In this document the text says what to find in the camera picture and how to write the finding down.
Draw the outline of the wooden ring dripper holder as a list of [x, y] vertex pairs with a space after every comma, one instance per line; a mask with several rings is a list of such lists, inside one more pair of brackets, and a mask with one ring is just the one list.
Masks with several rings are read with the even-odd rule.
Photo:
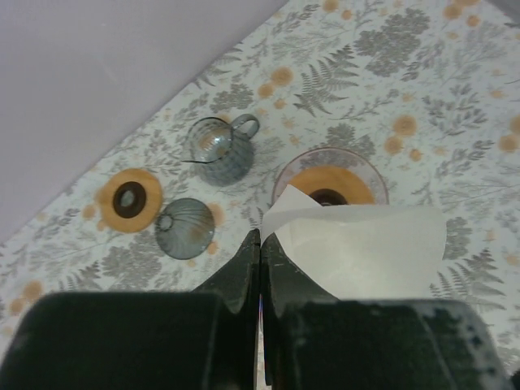
[[331, 200], [332, 205], [375, 204], [368, 185], [356, 174], [342, 167], [322, 165], [304, 169], [289, 182], [315, 201]]

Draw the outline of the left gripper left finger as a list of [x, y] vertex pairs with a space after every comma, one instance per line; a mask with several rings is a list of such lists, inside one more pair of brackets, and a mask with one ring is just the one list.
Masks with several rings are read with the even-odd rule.
[[260, 234], [191, 292], [60, 292], [24, 316], [4, 389], [253, 389]]

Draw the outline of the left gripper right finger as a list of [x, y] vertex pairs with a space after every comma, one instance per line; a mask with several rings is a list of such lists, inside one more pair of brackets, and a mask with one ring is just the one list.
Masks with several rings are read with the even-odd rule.
[[275, 236], [261, 247], [266, 383], [274, 389], [511, 389], [480, 317], [452, 300], [340, 300]]

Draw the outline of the white paper coffee filter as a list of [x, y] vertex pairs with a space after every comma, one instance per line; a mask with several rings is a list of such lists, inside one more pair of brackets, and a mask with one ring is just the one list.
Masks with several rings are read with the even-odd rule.
[[289, 259], [331, 295], [428, 298], [444, 256], [445, 218], [431, 206], [321, 206], [292, 185], [264, 214]]

